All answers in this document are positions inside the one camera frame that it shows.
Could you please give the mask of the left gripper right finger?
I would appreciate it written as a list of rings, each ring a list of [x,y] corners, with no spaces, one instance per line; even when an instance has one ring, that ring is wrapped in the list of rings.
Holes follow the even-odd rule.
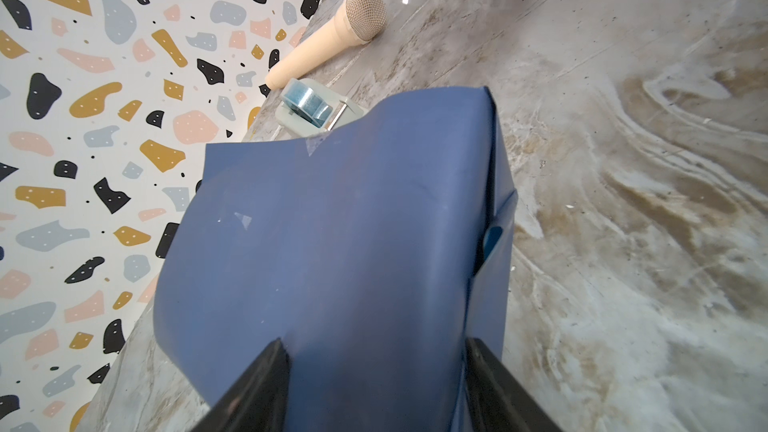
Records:
[[[474,431],[561,431],[481,339],[469,337],[465,347],[466,397]]]

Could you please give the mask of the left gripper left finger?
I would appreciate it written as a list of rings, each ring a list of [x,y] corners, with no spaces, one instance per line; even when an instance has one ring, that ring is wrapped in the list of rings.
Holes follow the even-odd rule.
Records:
[[[290,356],[277,338],[264,348],[192,431],[282,431],[290,370]]]

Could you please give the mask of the blue wrapping paper sheet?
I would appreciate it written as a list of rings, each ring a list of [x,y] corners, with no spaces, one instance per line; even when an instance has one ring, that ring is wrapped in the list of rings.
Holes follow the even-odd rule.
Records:
[[[157,283],[156,341],[214,404],[280,340],[289,431],[467,431],[465,342],[503,350],[517,197],[486,88],[210,145]]]

